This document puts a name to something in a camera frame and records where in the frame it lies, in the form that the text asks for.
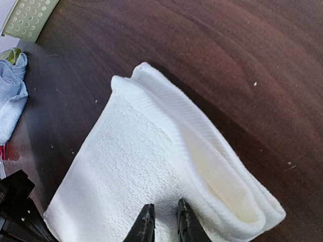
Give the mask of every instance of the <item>towel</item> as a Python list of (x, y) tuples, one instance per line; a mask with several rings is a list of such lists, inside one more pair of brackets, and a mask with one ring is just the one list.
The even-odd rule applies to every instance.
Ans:
[(114, 76), (112, 95), (44, 219), (59, 241), (123, 241), (155, 204), (157, 242), (177, 241), (191, 205), (212, 241), (250, 241), (285, 217), (205, 114), (147, 63)]
[(24, 53), (19, 55), (15, 65), (0, 59), (0, 145), (11, 137), (27, 101), (28, 93), (23, 82), (27, 62)]

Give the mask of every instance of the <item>black clamp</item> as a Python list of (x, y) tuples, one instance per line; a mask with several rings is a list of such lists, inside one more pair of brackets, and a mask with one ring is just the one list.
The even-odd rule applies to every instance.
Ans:
[[(124, 242), (154, 242), (155, 212), (153, 204), (146, 204)], [(179, 242), (212, 242), (198, 221), (191, 206), (181, 199), (177, 207)]]
[(58, 242), (28, 198), (34, 187), (22, 170), (0, 180), (1, 242)]

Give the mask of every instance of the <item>wood grain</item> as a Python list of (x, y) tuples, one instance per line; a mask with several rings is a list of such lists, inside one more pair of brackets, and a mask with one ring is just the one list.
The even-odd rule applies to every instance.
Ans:
[(287, 218), (254, 241), (322, 241), (323, 4), (65, 0), (28, 52), (30, 94), (9, 142), (46, 209), (111, 94), (149, 62), (211, 119)]

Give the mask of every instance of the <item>dark wood surface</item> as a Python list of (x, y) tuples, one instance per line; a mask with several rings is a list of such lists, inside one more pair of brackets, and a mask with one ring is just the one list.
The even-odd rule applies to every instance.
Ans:
[(29, 99), (8, 144), (46, 209), (105, 107), (143, 61), (208, 115), (286, 209), (254, 241), (323, 240), (323, 3), (64, 0), (28, 52)]

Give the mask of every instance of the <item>cloth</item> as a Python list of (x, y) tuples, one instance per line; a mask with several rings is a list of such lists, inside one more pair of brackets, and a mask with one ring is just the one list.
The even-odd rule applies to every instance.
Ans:
[(0, 160), (6, 159), (6, 145), (0, 146)]
[(17, 62), (17, 59), (21, 53), (21, 49), (19, 48), (11, 48), (4, 52), (0, 53), (0, 59), (6, 59), (11, 64), (15, 65)]
[(0, 145), (11, 137), (27, 101), (23, 82), (27, 62), (24, 53), (19, 55), (15, 65), (0, 59)]
[(59, 241), (123, 241), (155, 204), (157, 242), (177, 241), (180, 198), (212, 241), (250, 241), (285, 217), (202, 111), (143, 63), (112, 95), (44, 219)]

